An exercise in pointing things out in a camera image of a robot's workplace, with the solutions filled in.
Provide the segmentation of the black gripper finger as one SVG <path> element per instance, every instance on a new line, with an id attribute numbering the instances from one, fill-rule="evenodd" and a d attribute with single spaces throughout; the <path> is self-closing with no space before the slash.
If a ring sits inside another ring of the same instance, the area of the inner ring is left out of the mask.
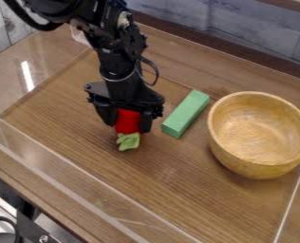
<path id="1" fill-rule="evenodd" d="M 150 111 L 143 111 L 139 115 L 139 131 L 142 133 L 148 133 L 152 126 L 152 113 Z"/>
<path id="2" fill-rule="evenodd" d="M 103 123 L 114 127 L 118 116 L 116 108 L 108 103 L 94 103 L 94 107 Z"/>

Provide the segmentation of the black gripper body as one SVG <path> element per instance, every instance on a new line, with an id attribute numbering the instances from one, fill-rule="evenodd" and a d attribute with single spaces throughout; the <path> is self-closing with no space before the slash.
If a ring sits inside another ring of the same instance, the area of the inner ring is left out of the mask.
<path id="1" fill-rule="evenodd" d="M 108 103 L 115 108 L 127 109 L 136 112 L 150 111 L 152 118 L 162 116 L 163 96 L 155 92 L 132 74 L 123 80 L 90 82 L 84 85 L 87 101 L 94 103 Z"/>

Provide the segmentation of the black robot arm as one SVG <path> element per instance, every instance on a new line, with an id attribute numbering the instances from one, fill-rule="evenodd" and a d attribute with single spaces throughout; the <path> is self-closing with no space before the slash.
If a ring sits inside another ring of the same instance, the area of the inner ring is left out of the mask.
<path id="1" fill-rule="evenodd" d="M 17 18 L 40 31 L 68 24 L 82 31 L 99 60 L 99 82 L 84 85 L 87 101 L 103 123 L 118 133 L 151 131 L 162 116 L 164 97 L 151 89 L 142 67 L 147 36 L 124 0 L 3 0 Z"/>

